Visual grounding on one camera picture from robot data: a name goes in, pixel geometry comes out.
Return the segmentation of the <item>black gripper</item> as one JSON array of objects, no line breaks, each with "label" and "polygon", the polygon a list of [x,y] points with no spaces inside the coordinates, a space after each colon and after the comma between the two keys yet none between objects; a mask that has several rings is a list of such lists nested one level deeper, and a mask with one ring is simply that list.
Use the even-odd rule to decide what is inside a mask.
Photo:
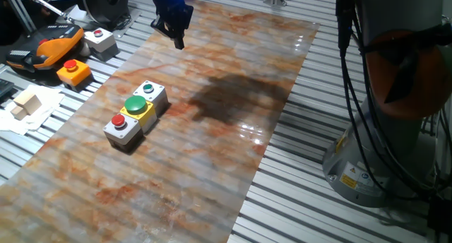
[{"label": "black gripper", "polygon": [[171,39],[176,49],[183,49],[184,31],[189,28],[193,6],[185,0],[153,0],[156,18],[150,26],[161,35]]}]

